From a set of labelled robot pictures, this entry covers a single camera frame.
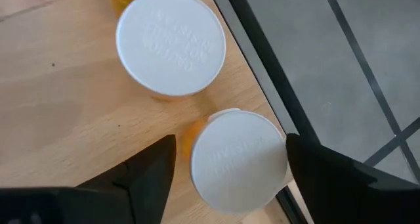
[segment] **black object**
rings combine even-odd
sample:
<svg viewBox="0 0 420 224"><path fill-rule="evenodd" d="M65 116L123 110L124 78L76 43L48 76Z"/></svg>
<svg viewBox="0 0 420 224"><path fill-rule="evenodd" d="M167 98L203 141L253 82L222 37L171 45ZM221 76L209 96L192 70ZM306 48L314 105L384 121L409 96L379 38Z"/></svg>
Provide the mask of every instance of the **black object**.
<svg viewBox="0 0 420 224"><path fill-rule="evenodd" d="M419 223L420 187L289 134L287 156L315 223Z"/></svg>
<svg viewBox="0 0 420 224"><path fill-rule="evenodd" d="M160 223L175 156L167 135L78 188L0 189L0 224Z"/></svg>

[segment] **white cap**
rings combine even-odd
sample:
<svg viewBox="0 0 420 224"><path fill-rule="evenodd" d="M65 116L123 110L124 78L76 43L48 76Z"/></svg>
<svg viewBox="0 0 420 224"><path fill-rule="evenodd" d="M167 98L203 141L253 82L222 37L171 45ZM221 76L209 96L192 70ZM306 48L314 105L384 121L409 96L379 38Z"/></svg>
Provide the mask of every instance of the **white cap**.
<svg viewBox="0 0 420 224"><path fill-rule="evenodd" d="M266 118L243 110L212 119L196 139L191 177L213 208L244 213L262 208L284 185L285 143Z"/></svg>
<svg viewBox="0 0 420 224"><path fill-rule="evenodd" d="M221 23L200 0L134 0L119 19L116 43L135 80L175 97L207 87L226 53Z"/></svg>

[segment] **wooden table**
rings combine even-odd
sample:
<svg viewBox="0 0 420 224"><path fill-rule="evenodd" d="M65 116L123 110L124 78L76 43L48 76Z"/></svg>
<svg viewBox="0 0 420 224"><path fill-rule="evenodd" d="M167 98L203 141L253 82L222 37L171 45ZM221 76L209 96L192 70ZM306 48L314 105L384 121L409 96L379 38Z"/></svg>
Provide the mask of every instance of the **wooden table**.
<svg viewBox="0 0 420 224"><path fill-rule="evenodd" d="M221 19L214 2L203 1ZM116 23L108 0L56 0L0 22L0 186L76 186L225 108L262 114L284 135L224 22L220 75L205 91L175 102L149 97L126 73ZM244 217L207 206L186 160L177 158L164 223Z"/></svg>

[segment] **gray floor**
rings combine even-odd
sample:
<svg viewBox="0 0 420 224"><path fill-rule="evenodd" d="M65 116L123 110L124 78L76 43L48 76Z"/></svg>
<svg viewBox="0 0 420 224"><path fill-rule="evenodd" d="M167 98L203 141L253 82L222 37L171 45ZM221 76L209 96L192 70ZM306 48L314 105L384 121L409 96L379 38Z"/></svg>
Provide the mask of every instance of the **gray floor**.
<svg viewBox="0 0 420 224"><path fill-rule="evenodd" d="M394 137L327 0L248 1L325 146L365 162ZM337 1L404 130L420 116L418 0ZM407 140L417 162L419 142ZM418 183L400 147L375 167Z"/></svg>

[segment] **white child-resistant cap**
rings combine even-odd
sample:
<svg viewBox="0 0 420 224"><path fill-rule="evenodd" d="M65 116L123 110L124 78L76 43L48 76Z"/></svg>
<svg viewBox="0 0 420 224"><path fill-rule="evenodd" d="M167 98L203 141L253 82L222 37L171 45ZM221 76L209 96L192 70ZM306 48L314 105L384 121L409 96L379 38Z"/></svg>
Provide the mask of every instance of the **white child-resistant cap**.
<svg viewBox="0 0 420 224"><path fill-rule="evenodd" d="M191 155L191 178L200 196L225 213L262 208L284 185L285 142L270 121L243 110L211 120Z"/></svg>
<svg viewBox="0 0 420 224"><path fill-rule="evenodd" d="M174 97L207 87L226 53L221 23L200 0L134 0L119 19L116 44L136 81Z"/></svg>

